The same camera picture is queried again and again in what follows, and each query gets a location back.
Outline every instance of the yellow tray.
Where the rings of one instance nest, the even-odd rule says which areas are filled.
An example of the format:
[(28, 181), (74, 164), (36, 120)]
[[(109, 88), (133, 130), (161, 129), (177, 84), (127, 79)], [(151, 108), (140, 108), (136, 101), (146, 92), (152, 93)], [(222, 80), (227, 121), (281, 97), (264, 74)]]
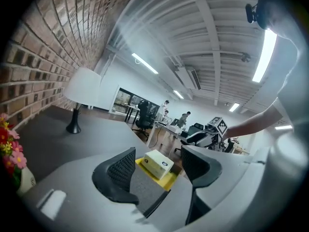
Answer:
[(174, 182), (177, 179), (177, 176), (180, 174), (182, 168), (173, 165), (170, 172), (168, 172), (162, 179), (157, 179), (151, 172), (149, 172), (141, 163), (143, 158), (135, 160), (136, 164), (143, 169), (143, 171), (148, 174), (156, 183), (158, 183), (161, 187), (163, 187), (166, 191), (169, 191), (171, 187), (173, 186)]

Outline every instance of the flower pot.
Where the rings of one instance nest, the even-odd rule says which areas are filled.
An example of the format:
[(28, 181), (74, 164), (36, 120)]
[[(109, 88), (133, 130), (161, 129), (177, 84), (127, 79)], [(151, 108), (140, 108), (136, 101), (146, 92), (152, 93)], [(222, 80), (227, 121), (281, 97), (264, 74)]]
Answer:
[(24, 195), (31, 187), (36, 184), (35, 178), (32, 172), (29, 170), (28, 167), (25, 167), (21, 170), (21, 180), (20, 180), (20, 187), (17, 190), (17, 195), (22, 196)]

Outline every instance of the white wall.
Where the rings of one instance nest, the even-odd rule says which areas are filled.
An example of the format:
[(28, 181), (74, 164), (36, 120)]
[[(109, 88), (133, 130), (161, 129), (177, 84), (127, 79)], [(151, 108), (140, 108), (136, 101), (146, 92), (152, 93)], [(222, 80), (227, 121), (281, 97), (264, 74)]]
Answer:
[(119, 88), (132, 92), (157, 105), (167, 99), (170, 100), (167, 92), (146, 80), (120, 60), (115, 59), (101, 81), (100, 95), (96, 107), (111, 110)]
[[(191, 112), (191, 115), (187, 118), (187, 129), (195, 123), (206, 125), (214, 117), (222, 117), (229, 127), (237, 125), (247, 119), (247, 117), (243, 115), (229, 112), (228, 109), (229, 107), (219, 108), (195, 101), (174, 101), (171, 102), (168, 107), (169, 117), (173, 119), (180, 118), (183, 113), (188, 111)], [(239, 137), (239, 145), (251, 154), (254, 154), (260, 147), (271, 146), (273, 142), (273, 137), (268, 130)]]

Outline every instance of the white box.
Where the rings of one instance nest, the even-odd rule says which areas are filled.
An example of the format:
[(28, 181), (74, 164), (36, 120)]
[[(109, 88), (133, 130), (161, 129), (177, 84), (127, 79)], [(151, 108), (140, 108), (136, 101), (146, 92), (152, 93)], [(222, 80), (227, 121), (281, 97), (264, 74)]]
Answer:
[(141, 161), (142, 165), (159, 180), (162, 179), (172, 168), (174, 162), (159, 151), (147, 152)]
[(180, 129), (178, 126), (166, 126), (166, 128), (176, 134), (179, 134), (182, 132), (182, 129)]

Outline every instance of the yellow flower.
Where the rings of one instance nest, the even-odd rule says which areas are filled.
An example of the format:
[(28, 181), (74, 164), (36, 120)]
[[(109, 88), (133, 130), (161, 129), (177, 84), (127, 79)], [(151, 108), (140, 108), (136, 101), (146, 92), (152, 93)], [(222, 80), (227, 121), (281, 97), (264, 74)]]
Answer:
[(8, 123), (8, 122), (4, 122), (3, 125), (4, 125), (4, 128), (5, 128), (6, 130), (9, 129), (9, 123)]
[(11, 150), (12, 150), (12, 144), (11, 143), (7, 143), (7, 144), (1, 144), (1, 149), (8, 154)]

